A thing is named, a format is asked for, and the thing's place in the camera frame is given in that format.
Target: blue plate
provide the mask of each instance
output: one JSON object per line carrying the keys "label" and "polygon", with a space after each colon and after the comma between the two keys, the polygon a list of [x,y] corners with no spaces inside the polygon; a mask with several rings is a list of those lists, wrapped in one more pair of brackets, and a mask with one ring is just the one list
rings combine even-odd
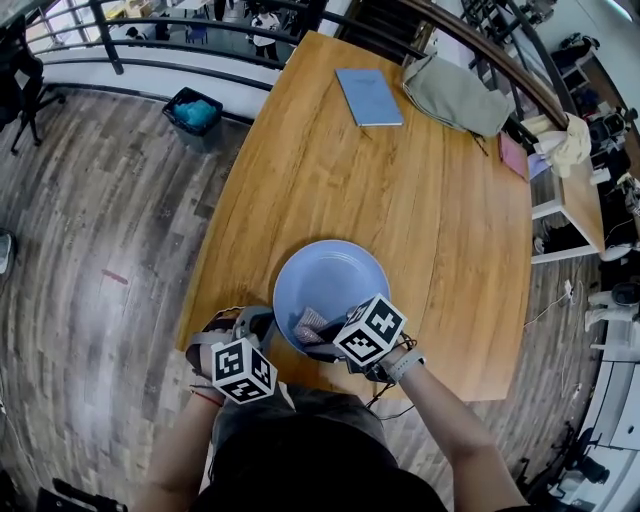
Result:
{"label": "blue plate", "polygon": [[286,340],[303,352],[293,328],[305,307],[333,322],[376,293],[391,299],[387,276],[371,254],[351,242],[322,240],[284,264],[273,291],[273,310]]}

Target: wooden floor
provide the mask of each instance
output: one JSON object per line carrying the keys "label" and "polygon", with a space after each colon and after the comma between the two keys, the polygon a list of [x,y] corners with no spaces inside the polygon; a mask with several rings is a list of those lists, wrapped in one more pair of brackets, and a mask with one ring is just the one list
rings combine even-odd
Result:
{"label": "wooden floor", "polygon": [[[73,92],[43,112],[39,149],[26,134],[11,157],[15,127],[0,134],[0,227],[20,243],[0,281],[3,398],[20,443],[0,425],[1,460],[31,503],[37,480],[59,477],[131,504],[154,440],[188,396],[177,320],[248,128],[225,121],[218,149],[199,156],[161,108]],[[576,304],[563,301],[525,328],[508,398],[473,404],[514,473],[521,457],[533,459],[532,473],[544,467],[563,422],[580,419],[597,369],[588,346],[600,331],[587,336],[582,323],[595,257],[534,267],[527,318],[567,278],[582,283]],[[406,406],[383,401],[378,413]],[[450,471],[414,411],[385,425],[402,467],[450,505]]]}

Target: pink notebook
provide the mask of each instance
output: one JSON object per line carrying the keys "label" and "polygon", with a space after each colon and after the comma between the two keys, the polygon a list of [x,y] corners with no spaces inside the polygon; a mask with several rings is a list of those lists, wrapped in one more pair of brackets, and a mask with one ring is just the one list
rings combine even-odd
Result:
{"label": "pink notebook", "polygon": [[529,181],[529,164],[527,162],[527,152],[506,133],[500,132],[500,160],[509,169]]}

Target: red mark on floor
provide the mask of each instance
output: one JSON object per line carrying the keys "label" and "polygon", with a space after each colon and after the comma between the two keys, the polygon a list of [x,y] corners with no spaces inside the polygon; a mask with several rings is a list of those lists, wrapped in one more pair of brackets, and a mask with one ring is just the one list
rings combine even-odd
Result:
{"label": "red mark on floor", "polygon": [[129,284],[129,281],[127,281],[124,277],[119,276],[118,274],[115,274],[115,273],[111,272],[111,270],[107,270],[106,268],[103,268],[102,269],[102,273],[105,276],[110,277],[114,281],[118,281],[121,284]]}

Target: bracelet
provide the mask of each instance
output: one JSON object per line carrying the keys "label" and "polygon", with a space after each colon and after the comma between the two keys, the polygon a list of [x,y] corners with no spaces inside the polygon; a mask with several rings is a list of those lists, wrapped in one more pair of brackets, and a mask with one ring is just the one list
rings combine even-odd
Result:
{"label": "bracelet", "polygon": [[204,398],[205,400],[208,400],[213,404],[216,404],[218,407],[222,407],[224,405],[224,403],[218,402],[215,398],[211,398],[210,396],[203,395],[202,393],[198,393],[197,391],[191,390],[191,393],[193,395],[198,395],[199,397]]}

